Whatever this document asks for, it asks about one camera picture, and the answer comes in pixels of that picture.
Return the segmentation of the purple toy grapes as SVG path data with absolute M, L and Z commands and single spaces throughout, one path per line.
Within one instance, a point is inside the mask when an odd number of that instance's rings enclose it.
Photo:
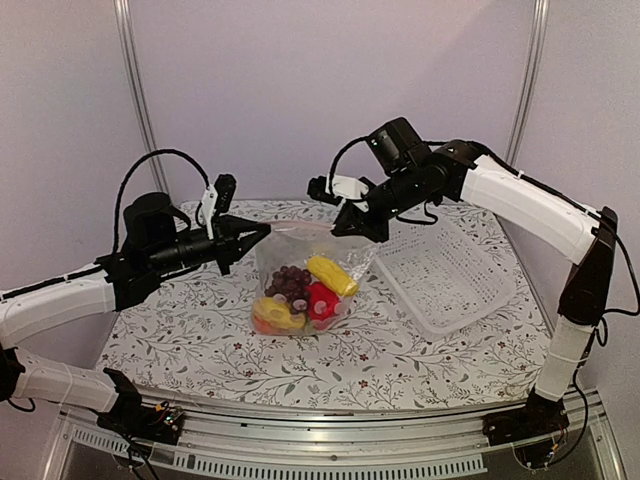
M 308 294 L 305 287 L 311 284 L 312 275 L 307 269 L 284 265 L 271 274 L 265 295 L 284 300 L 292 314 L 307 311 Z

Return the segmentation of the clear zip top bag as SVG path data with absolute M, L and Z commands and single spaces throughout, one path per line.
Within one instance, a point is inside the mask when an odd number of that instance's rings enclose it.
M 377 253 L 362 237 L 336 237 L 310 221 L 273 221 L 255 249 L 258 286 L 251 309 L 263 335 L 306 336 L 343 319 Z

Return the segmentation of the red toy bell pepper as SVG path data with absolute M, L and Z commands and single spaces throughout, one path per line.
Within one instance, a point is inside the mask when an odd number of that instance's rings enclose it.
M 316 331 L 328 329 L 348 309 L 348 302 L 321 282 L 305 287 L 308 294 L 307 315 Z

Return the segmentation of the orange toy pumpkin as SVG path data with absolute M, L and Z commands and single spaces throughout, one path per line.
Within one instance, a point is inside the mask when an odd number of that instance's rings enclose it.
M 269 323 L 268 321 L 262 319 L 261 317 L 253 316 L 252 317 L 252 323 L 253 323 L 254 330 L 257 333 L 260 333 L 260 334 L 263 334 L 263 335 L 276 335 L 276 336 L 279 336 L 279 335 L 288 335 L 289 334 L 288 330 L 273 326 L 271 323 Z

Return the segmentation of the white plastic basket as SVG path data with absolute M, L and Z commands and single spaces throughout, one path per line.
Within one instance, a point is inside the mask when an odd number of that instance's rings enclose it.
M 393 222 L 375 264 L 422 330 L 444 336 L 505 306 L 512 276 L 442 218 L 432 226 Z

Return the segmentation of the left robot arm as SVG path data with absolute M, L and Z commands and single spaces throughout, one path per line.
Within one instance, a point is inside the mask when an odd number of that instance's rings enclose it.
M 233 216 L 227 198 L 204 195 L 206 223 L 189 223 L 169 196 L 152 192 L 124 211 L 126 238 L 115 252 L 81 271 L 7 292 L 1 296 L 1 398 L 42 399 L 109 413 L 128 434 L 148 426 L 148 412 L 132 382 L 120 371 L 73 367 L 19 349 L 21 341 L 59 325 L 144 302 L 163 283 L 214 262 L 226 275 L 266 238 L 270 225 Z

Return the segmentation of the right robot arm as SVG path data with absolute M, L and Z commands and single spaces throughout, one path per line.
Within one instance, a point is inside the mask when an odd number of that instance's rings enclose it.
M 475 141 L 426 141 L 404 117 L 340 149 L 366 144 L 386 180 L 338 177 L 332 161 L 325 192 L 343 201 L 335 220 L 336 236 L 364 236 L 382 243 L 389 222 L 411 208 L 442 200 L 463 201 L 501 217 L 554 247 L 571 263 L 559 298 L 558 320 L 548 354 L 528 406 L 517 427 L 537 436 L 552 424 L 558 402 L 577 372 L 600 318 L 604 315 L 613 273 L 617 216 L 569 199 L 522 172 Z

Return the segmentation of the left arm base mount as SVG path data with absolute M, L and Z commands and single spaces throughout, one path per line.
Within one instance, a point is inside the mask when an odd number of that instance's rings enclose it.
M 96 413 L 99 427 L 129 439 L 178 444 L 185 421 L 182 407 L 169 401 L 145 406 L 136 387 L 122 372 L 110 368 L 103 372 L 114 382 L 117 398 L 109 411 Z

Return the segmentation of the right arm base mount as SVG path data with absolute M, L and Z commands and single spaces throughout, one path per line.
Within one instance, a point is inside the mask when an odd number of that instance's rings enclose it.
M 495 446 L 551 434 L 569 425 L 562 400 L 547 400 L 532 391 L 523 406 L 485 415 L 482 433 Z

